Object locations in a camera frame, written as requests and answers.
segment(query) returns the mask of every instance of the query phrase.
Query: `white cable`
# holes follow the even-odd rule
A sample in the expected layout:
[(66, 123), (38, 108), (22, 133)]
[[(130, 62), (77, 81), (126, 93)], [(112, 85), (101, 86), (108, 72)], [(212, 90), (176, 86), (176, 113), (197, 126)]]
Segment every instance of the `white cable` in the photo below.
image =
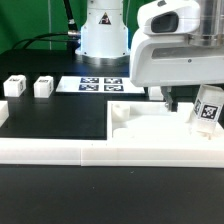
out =
[(126, 11), (126, 19), (125, 19), (126, 26), (128, 26), (129, 8), (130, 8), (130, 0), (128, 0), (128, 6), (127, 6), (127, 11)]
[[(49, 24), (49, 33), (52, 33), (51, 0), (48, 0), (48, 24)], [(52, 50), (52, 42), (50, 41), (49, 44), (50, 44), (50, 50)]]

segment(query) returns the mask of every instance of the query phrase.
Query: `white box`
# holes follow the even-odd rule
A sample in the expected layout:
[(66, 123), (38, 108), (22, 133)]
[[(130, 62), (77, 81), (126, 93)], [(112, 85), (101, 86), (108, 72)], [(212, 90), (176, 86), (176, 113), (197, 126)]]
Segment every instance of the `white box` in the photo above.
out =
[(151, 143), (190, 138), (188, 121), (192, 110), (192, 103), (179, 103), (178, 112), (170, 112), (164, 102), (111, 101), (107, 139)]
[(220, 87), (201, 85), (191, 114), (192, 131), (212, 134), (224, 103), (224, 91)]
[(19, 97), (26, 89), (26, 77), (24, 75), (12, 75), (3, 84), (4, 95)]
[(0, 127), (9, 117), (9, 109), (7, 101), (0, 101)]
[(40, 76), (34, 83), (34, 97), (48, 98), (54, 89), (54, 79), (51, 76)]

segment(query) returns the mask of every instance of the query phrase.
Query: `white plastic tray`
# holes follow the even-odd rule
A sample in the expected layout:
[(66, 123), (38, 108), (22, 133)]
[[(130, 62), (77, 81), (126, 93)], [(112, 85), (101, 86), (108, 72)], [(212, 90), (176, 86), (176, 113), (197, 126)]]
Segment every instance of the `white plastic tray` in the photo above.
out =
[[(113, 105), (123, 108), (117, 116)], [(224, 130), (218, 124), (211, 139), (190, 134), (192, 108), (180, 103), (171, 113), (164, 103), (108, 102), (107, 140), (1, 138), (0, 163), (223, 168)]]

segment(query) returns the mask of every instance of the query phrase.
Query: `marker cube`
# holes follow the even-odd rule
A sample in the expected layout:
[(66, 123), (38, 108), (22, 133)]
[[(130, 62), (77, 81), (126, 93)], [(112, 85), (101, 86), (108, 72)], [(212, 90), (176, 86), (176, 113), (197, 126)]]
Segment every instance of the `marker cube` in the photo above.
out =
[(54, 89), (54, 79), (51, 76), (40, 76), (34, 83), (34, 97), (48, 98)]
[(0, 101), (0, 127), (9, 117), (9, 109), (7, 101)]
[(26, 77), (24, 75), (12, 75), (4, 83), (4, 95), (19, 97), (26, 89)]
[(192, 130), (212, 134), (224, 104), (224, 91), (220, 87), (201, 85), (191, 114)]

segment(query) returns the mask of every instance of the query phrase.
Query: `black tabletop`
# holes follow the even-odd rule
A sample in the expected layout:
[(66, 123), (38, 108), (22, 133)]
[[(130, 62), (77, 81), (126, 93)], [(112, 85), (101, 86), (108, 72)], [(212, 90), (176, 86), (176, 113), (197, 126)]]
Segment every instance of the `black tabletop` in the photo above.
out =
[(4, 224), (223, 224), (224, 170), (0, 168)]
[[(68, 51), (15, 50), (0, 55), (0, 99), (7, 100), (9, 118), (0, 137), (48, 139), (106, 139), (108, 100), (146, 100), (144, 94), (55, 92), (62, 76), (128, 77), (128, 64), (97, 66), (74, 60)], [(3, 82), (12, 74), (26, 76), (19, 97), (4, 97)], [(33, 84), (41, 75), (54, 77), (48, 99), (34, 98)]]

